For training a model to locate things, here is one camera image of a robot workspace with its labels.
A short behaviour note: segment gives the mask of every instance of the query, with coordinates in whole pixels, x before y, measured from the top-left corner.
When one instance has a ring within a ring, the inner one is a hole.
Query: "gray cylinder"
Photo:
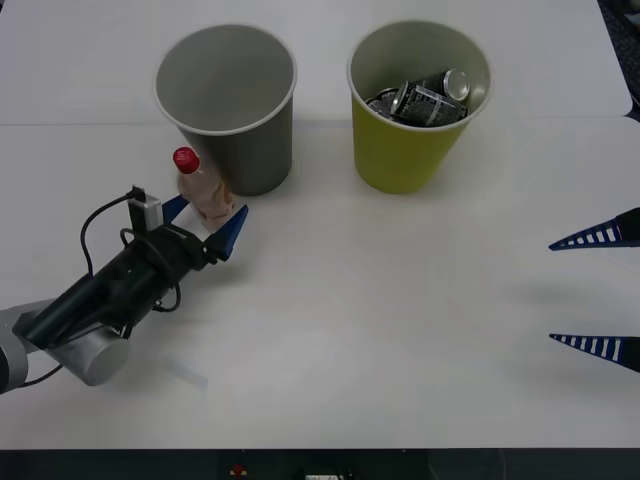
[[[276,188],[291,169],[293,54],[248,25],[194,32],[165,55],[155,81],[162,113],[236,195]]]
[[[108,328],[46,351],[90,387],[113,377],[129,358],[129,342]]]

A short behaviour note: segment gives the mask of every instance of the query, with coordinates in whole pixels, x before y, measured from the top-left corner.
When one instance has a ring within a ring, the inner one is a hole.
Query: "crushed can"
[[[414,127],[443,127],[466,117],[467,108],[437,92],[405,82],[393,99],[391,115]]]

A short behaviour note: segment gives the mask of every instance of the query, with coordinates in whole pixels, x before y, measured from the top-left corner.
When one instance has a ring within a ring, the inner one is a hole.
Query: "cup rim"
[[[449,125],[444,125],[442,127],[422,128],[422,127],[412,127],[410,125],[403,125],[401,123],[394,122],[392,120],[389,120],[388,118],[384,118],[382,115],[376,114],[375,112],[373,112],[367,106],[367,104],[362,99],[360,94],[358,94],[358,91],[356,90],[355,86],[353,85],[353,78],[351,78],[351,64],[353,62],[353,56],[355,55],[356,50],[358,50],[358,48],[364,43],[364,41],[367,40],[371,35],[373,35],[374,33],[376,33],[379,30],[382,30],[383,28],[387,28],[387,27],[390,27],[392,25],[398,25],[398,24],[401,24],[401,23],[431,24],[431,25],[437,25],[437,26],[440,26],[440,27],[444,27],[444,28],[447,28],[449,30],[453,30],[458,35],[462,35],[463,37],[465,37],[470,43],[472,43],[480,51],[480,53],[482,53],[482,56],[484,57],[485,62],[487,62],[487,67],[489,69],[489,91],[487,92],[486,96],[484,97],[484,100],[482,101],[482,103],[478,106],[478,108],[476,108],[476,110],[471,115],[468,115],[465,118],[463,118],[462,120],[459,120],[459,121],[457,121],[455,123],[450,123]],[[493,82],[493,67],[491,66],[491,61],[489,60],[489,57],[487,56],[485,50],[480,46],[480,44],[473,37],[469,36],[468,34],[466,34],[464,32],[461,32],[457,28],[454,28],[454,27],[452,27],[450,25],[447,25],[446,23],[434,22],[434,21],[426,20],[426,19],[414,19],[414,18],[393,20],[391,22],[387,22],[385,24],[379,25],[379,26],[369,30],[367,33],[365,33],[360,38],[360,40],[358,40],[358,42],[355,44],[355,46],[351,49],[351,53],[349,54],[349,60],[347,61],[347,81],[349,82],[349,88],[351,89],[351,95],[362,106],[362,108],[364,108],[368,113],[370,113],[371,115],[374,115],[378,120],[380,120],[381,122],[384,122],[384,123],[386,123],[388,125],[391,125],[392,127],[396,127],[396,128],[401,129],[401,130],[407,130],[409,132],[421,132],[421,133],[446,132],[447,130],[452,130],[454,128],[459,128],[459,127],[463,127],[463,126],[467,125],[472,119],[477,117],[480,114],[480,112],[482,110],[484,110],[484,108],[487,106],[487,103],[489,102],[489,99],[493,95],[493,83],[494,83]]]
[[[262,117],[261,119],[253,123],[250,123],[249,125],[245,125],[244,127],[234,128],[231,130],[202,130],[200,128],[191,127],[185,123],[182,123],[181,121],[174,118],[169,112],[165,110],[164,106],[162,105],[162,102],[160,102],[160,98],[158,97],[158,73],[160,72],[160,67],[162,67],[162,64],[167,58],[167,55],[169,55],[169,53],[175,47],[177,47],[180,42],[184,41],[185,39],[193,35],[197,35],[198,33],[203,32],[205,30],[210,30],[210,29],[220,28],[220,27],[247,27],[270,36],[276,42],[278,42],[289,55],[289,59],[291,60],[291,66],[293,68],[293,75],[291,77],[291,86],[289,87],[289,91],[285,95],[282,102],[280,102],[278,106],[274,108],[268,115]],[[291,97],[293,96],[293,91],[296,88],[296,83],[298,81],[298,65],[296,63],[296,58],[294,57],[293,51],[291,50],[291,48],[289,48],[286,42],[284,42],[278,35],[250,23],[220,23],[215,25],[209,25],[206,27],[202,27],[198,30],[194,30],[189,34],[180,37],[178,40],[173,42],[169,46],[169,48],[167,48],[165,52],[162,54],[162,56],[160,57],[160,60],[158,61],[155,72],[156,74],[153,76],[153,97],[155,99],[156,105],[160,109],[160,112],[167,118],[167,120],[169,120],[174,125],[180,127],[181,129],[187,130],[188,132],[191,132],[191,133],[196,133],[198,135],[206,135],[209,137],[223,137],[223,136],[235,135],[238,133],[243,133],[249,130],[253,130],[254,128],[259,127],[260,125],[267,123],[269,120],[275,117],[278,113],[280,113],[280,111],[287,105],[287,103],[289,103],[289,101],[291,100]]]

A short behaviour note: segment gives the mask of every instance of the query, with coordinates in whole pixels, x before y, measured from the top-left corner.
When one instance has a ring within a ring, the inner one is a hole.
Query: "paper cup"
[[[365,103],[385,88],[451,68],[465,72],[470,84],[469,114],[456,123],[409,127],[374,113]],[[491,93],[491,69],[480,47],[463,33],[428,21],[391,23],[366,35],[349,57],[347,77],[356,168],[365,182],[387,193],[424,186]]]
[[[156,102],[237,195],[276,188],[291,169],[296,62],[272,34],[220,25],[178,41],[154,83]]]

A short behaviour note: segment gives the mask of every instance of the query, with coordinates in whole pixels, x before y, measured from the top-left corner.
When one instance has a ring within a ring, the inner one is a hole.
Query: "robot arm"
[[[141,189],[134,187],[128,203],[132,228],[120,233],[125,248],[95,276],[83,276],[55,300],[0,312],[0,393],[28,385],[27,355],[36,350],[87,385],[109,380],[127,360],[132,329],[151,310],[176,310],[179,282],[191,270],[229,258],[248,212],[243,207],[201,242],[165,222],[161,203]],[[172,288],[176,303],[165,308],[160,299]]]

